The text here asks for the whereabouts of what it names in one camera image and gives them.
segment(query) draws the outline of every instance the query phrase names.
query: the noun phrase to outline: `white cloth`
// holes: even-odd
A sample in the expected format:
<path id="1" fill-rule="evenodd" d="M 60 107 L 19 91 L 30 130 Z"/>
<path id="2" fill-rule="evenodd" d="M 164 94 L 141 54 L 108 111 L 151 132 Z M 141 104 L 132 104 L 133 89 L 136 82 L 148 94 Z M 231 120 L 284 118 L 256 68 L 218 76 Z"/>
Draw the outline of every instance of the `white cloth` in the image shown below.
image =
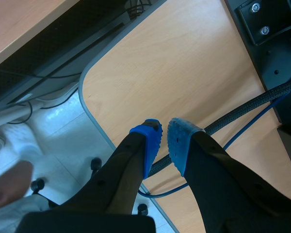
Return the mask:
<path id="1" fill-rule="evenodd" d="M 38 194 L 33 194 L 3 206 L 0 208 L 0 233 L 14 233 L 27 213 L 48 209 L 48 200 Z"/>

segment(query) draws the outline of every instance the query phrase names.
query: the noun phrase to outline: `desk surface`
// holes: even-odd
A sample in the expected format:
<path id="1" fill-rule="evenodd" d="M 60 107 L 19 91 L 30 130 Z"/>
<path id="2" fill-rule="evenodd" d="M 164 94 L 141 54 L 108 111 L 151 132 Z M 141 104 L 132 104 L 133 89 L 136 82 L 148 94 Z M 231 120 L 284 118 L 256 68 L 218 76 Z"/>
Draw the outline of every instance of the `desk surface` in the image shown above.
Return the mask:
<path id="1" fill-rule="evenodd" d="M 171 118 L 206 127 L 264 90 L 223 1 L 168 0 L 142 17 L 83 73 L 81 94 L 116 146 L 132 127 L 158 119 L 165 132 L 159 159 L 167 154 Z M 260 110 L 224 127 L 214 139 L 223 145 Z M 227 152 L 291 198 L 291 162 L 278 125 L 269 111 Z M 170 165 L 144 184 L 157 194 L 184 182 Z M 157 202 L 180 232 L 204 232 L 189 187 Z"/>
<path id="2" fill-rule="evenodd" d="M 0 63 L 79 0 L 0 0 Z"/>

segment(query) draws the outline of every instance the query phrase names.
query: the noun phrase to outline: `black cable sleeve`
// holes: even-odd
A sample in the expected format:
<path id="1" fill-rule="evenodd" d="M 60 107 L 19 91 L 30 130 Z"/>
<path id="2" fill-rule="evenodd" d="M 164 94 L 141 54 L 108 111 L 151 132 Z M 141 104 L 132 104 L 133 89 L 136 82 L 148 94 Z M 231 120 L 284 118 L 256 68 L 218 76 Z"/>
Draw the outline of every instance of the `black cable sleeve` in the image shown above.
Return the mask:
<path id="1" fill-rule="evenodd" d="M 241 106 L 235 108 L 231 112 L 225 114 L 224 116 L 217 119 L 215 122 L 210 124 L 205 128 L 206 133 L 209 135 L 214 134 L 218 130 L 222 129 L 224 126 L 228 125 L 229 123 L 233 122 L 234 120 L 240 118 L 241 116 L 245 115 L 246 113 L 250 112 L 251 110 L 260 107 L 261 105 L 270 102 L 272 100 L 277 99 L 278 97 L 285 95 L 291 92 L 291 81 L 286 82 L 282 85 L 274 87 L 263 94 L 249 100 L 248 102 L 242 104 Z M 163 170 L 165 167 L 172 163 L 169 154 L 165 157 L 161 158 L 159 161 L 155 162 L 152 165 L 152 168 L 149 172 L 149 177 L 155 175 L 159 171 Z"/>

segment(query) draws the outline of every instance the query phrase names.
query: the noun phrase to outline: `chair wheel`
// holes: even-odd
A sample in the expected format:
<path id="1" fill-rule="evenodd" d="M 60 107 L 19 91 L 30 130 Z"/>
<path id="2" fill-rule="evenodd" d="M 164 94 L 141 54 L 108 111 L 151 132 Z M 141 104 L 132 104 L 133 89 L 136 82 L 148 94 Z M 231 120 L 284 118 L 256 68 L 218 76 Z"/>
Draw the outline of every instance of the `chair wheel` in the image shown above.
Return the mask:
<path id="1" fill-rule="evenodd" d="M 31 182 L 30 189 L 33 192 L 38 192 L 38 191 L 40 191 L 40 190 L 42 190 L 44 188 L 44 185 L 45 185 L 44 180 L 41 179 L 41 178 L 38 178 L 35 181 Z"/>
<path id="2" fill-rule="evenodd" d="M 99 159 L 99 158 L 92 159 L 92 161 L 91 161 L 91 170 L 93 171 L 92 176 L 96 172 L 98 172 L 99 169 L 101 169 L 101 164 L 102 164 L 101 159 Z"/>

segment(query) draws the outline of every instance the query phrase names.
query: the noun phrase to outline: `white floor tile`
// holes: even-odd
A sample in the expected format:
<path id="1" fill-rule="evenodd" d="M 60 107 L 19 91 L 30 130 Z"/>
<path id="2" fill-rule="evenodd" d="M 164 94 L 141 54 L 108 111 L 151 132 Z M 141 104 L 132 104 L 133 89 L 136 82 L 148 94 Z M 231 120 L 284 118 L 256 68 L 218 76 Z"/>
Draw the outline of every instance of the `white floor tile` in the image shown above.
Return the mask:
<path id="1" fill-rule="evenodd" d="M 46 138 L 84 113 L 78 92 L 66 103 L 52 109 L 41 109 L 33 113 L 28 125 L 36 135 Z"/>
<path id="2" fill-rule="evenodd" d="M 169 224 L 165 224 L 156 229 L 156 233 L 174 233 L 175 231 L 171 228 Z"/>
<path id="3" fill-rule="evenodd" d="M 57 204 L 64 203 L 81 189 L 81 185 L 52 154 L 34 167 L 33 180 L 37 178 L 46 181 L 39 193 Z"/>
<path id="4" fill-rule="evenodd" d="M 48 137 L 47 145 L 82 186 L 91 177 L 91 160 L 99 157 L 105 164 L 113 152 L 86 113 Z"/>

